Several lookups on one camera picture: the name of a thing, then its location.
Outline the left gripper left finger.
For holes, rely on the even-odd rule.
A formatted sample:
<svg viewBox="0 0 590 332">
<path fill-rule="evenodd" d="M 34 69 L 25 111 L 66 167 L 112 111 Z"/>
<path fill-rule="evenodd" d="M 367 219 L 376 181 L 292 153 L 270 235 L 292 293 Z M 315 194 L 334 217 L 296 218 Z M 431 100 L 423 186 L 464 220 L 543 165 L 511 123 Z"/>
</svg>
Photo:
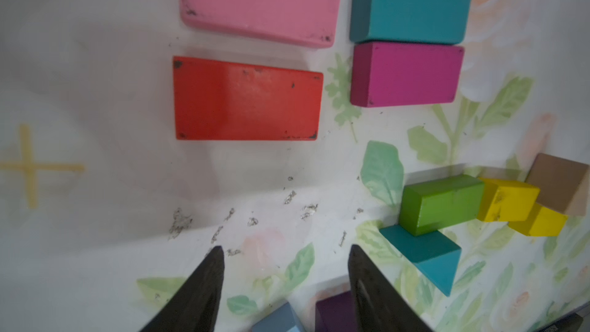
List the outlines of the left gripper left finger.
<svg viewBox="0 0 590 332">
<path fill-rule="evenodd" d="M 213 331 L 224 282 L 224 251 L 213 247 L 192 275 L 142 332 Z"/>
</svg>

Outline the teal rectangular block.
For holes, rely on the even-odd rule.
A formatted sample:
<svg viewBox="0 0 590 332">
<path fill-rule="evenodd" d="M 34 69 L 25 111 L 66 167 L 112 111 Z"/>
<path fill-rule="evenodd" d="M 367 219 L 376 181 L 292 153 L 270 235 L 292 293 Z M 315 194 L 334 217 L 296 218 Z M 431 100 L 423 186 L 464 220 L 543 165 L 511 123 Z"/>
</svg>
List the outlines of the teal rectangular block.
<svg viewBox="0 0 590 332">
<path fill-rule="evenodd" d="M 399 41 L 457 45 L 463 42 L 471 0 L 352 0 L 353 43 Z"/>
</svg>

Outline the teal triangular block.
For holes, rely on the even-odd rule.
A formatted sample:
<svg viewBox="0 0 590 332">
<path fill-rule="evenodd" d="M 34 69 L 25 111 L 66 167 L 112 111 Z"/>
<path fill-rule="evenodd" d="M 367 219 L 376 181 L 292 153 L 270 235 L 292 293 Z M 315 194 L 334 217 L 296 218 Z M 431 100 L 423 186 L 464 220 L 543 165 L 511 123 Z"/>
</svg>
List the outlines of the teal triangular block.
<svg viewBox="0 0 590 332">
<path fill-rule="evenodd" d="M 380 233 L 445 296 L 453 290 L 462 248 L 439 231 L 413 236 L 399 224 Z"/>
</svg>

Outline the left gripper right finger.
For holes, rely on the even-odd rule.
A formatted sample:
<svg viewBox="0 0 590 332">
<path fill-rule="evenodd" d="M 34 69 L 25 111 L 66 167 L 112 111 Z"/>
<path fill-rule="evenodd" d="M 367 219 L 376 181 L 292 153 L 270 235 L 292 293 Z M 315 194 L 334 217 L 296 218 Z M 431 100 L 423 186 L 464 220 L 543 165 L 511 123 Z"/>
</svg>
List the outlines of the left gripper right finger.
<svg viewBox="0 0 590 332">
<path fill-rule="evenodd" d="M 348 271 L 358 331 L 432 331 L 357 244 Z"/>
</svg>

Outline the magenta rectangular block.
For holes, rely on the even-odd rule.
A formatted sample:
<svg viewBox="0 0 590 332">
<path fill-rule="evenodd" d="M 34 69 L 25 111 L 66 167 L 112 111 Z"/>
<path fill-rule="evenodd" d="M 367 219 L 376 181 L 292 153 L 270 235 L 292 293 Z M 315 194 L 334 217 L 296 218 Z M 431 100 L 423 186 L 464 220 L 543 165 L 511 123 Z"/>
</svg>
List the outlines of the magenta rectangular block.
<svg viewBox="0 0 590 332">
<path fill-rule="evenodd" d="M 454 45 L 367 42 L 353 50 L 350 103 L 363 108 L 451 103 L 465 50 Z"/>
</svg>

